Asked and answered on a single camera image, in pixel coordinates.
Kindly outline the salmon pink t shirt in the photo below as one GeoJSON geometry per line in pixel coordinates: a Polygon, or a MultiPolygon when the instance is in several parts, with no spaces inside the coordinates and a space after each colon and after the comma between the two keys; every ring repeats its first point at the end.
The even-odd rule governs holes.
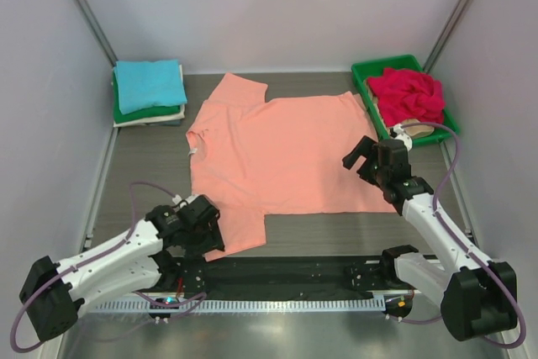
{"type": "Polygon", "coordinates": [[[350,92],[266,99],[264,83],[228,73],[187,131],[193,192],[219,209],[218,260],[266,243],[268,214],[387,213],[382,192],[342,164],[375,130],[350,92]]]}

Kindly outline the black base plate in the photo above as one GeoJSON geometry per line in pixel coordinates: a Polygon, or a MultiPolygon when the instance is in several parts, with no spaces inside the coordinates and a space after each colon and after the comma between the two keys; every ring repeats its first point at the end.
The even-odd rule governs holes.
{"type": "Polygon", "coordinates": [[[411,294],[411,287],[385,277],[379,256],[262,256],[177,260],[182,291],[210,300],[333,301],[373,294],[411,294]]]}

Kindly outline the tan t shirt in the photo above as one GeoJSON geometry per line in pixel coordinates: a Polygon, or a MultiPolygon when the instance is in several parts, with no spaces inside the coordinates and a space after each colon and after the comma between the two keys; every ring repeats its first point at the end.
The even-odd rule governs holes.
{"type": "MultiPolygon", "coordinates": [[[[372,92],[370,86],[367,83],[367,80],[365,80],[363,82],[363,84],[365,85],[365,87],[367,89],[368,96],[372,100],[372,104],[374,106],[375,112],[377,113],[377,115],[379,117],[379,120],[381,121],[382,127],[386,130],[386,132],[388,134],[390,134],[390,130],[392,129],[392,127],[387,126],[386,123],[385,123],[385,120],[384,120],[384,118],[383,118],[383,116],[382,116],[382,114],[381,114],[381,112],[379,110],[379,107],[378,107],[377,96],[372,92]]],[[[406,129],[407,134],[412,139],[423,138],[425,136],[431,135],[434,132],[433,127],[420,124],[417,119],[406,119],[406,120],[404,120],[402,122],[402,124],[416,124],[416,126],[412,126],[412,127],[409,127],[409,128],[406,129]]]]}

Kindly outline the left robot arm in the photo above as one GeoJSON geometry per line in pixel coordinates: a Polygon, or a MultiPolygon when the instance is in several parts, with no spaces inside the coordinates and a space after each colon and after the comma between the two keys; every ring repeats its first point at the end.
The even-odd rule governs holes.
{"type": "Polygon", "coordinates": [[[19,299],[39,342],[68,331],[90,309],[126,293],[172,290],[181,267],[169,248],[188,258],[223,251],[219,209],[204,195],[159,205],[124,233],[78,255],[35,261],[19,299]]]}

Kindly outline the left corner frame post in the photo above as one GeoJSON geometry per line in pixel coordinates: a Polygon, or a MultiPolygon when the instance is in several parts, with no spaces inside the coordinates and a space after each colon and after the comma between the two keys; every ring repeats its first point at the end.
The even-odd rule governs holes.
{"type": "Polygon", "coordinates": [[[74,0],[78,9],[80,10],[82,17],[87,23],[88,28],[92,32],[93,37],[98,43],[98,46],[106,56],[111,66],[114,66],[118,60],[116,53],[111,46],[107,35],[104,33],[101,24],[98,22],[96,14],[93,12],[92,7],[88,0],[74,0]]]}

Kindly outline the corner frame post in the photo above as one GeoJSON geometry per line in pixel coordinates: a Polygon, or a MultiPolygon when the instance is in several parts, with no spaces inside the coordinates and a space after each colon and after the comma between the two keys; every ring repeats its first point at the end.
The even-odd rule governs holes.
{"type": "Polygon", "coordinates": [[[101,24],[98,22],[96,14],[93,12],[92,7],[88,0],[74,0],[78,9],[80,10],[82,17],[87,23],[88,28],[92,32],[93,37],[98,43],[98,46],[106,56],[111,66],[114,66],[118,60],[116,53],[111,46],[107,35],[104,33],[101,24]]]}
{"type": "Polygon", "coordinates": [[[442,52],[448,45],[452,35],[455,33],[458,25],[462,22],[467,10],[471,7],[473,0],[457,0],[455,6],[446,20],[440,34],[438,35],[432,51],[429,53],[422,66],[423,71],[431,73],[437,61],[440,59],[442,52]]]}

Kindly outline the red t shirt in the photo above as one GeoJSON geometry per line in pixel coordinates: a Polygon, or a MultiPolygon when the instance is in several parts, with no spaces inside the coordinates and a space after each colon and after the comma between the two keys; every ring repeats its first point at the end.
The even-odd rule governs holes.
{"type": "Polygon", "coordinates": [[[444,123],[443,86],[430,75],[387,67],[381,76],[368,77],[365,83],[377,100],[377,109],[388,127],[410,119],[444,123]]]}

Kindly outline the right corner frame post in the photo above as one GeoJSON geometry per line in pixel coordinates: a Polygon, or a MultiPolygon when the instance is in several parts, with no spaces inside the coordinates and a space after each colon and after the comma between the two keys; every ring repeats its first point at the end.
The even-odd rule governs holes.
{"type": "Polygon", "coordinates": [[[457,0],[455,6],[446,20],[440,34],[438,35],[432,51],[429,53],[422,66],[423,71],[431,73],[437,61],[440,59],[442,52],[448,45],[452,35],[455,33],[458,25],[462,22],[467,10],[471,7],[473,0],[457,0]]]}

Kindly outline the green plastic tray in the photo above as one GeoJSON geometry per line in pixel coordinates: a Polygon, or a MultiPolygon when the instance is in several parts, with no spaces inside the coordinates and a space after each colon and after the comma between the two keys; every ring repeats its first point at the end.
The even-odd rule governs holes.
{"type": "MultiPolygon", "coordinates": [[[[382,127],[381,121],[377,113],[375,112],[372,100],[367,94],[367,89],[363,82],[368,77],[379,77],[382,75],[383,70],[387,67],[392,67],[394,69],[410,69],[413,71],[424,72],[421,65],[418,63],[417,59],[413,55],[399,55],[392,56],[388,58],[382,58],[373,61],[363,61],[358,62],[352,65],[351,72],[353,77],[353,82],[356,86],[358,93],[361,95],[361,98],[367,107],[367,112],[370,115],[371,121],[374,125],[377,135],[381,139],[386,139],[389,134],[382,127]]],[[[444,109],[444,123],[443,125],[457,132],[458,127],[456,121],[452,117],[448,108],[444,109]]]]}

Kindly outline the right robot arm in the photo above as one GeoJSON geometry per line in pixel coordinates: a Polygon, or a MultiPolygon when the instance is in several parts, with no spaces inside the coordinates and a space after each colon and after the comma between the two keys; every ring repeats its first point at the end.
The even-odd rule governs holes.
{"type": "Polygon", "coordinates": [[[412,174],[402,140],[364,136],[343,158],[343,167],[350,170],[360,158],[359,178],[382,191],[439,261],[430,263],[410,245],[387,249],[378,268],[381,282],[389,288],[407,283],[422,292],[439,308],[445,327],[458,341],[519,329],[519,337],[507,348],[521,345],[526,323],[513,267],[489,257],[458,228],[428,182],[412,174]]]}

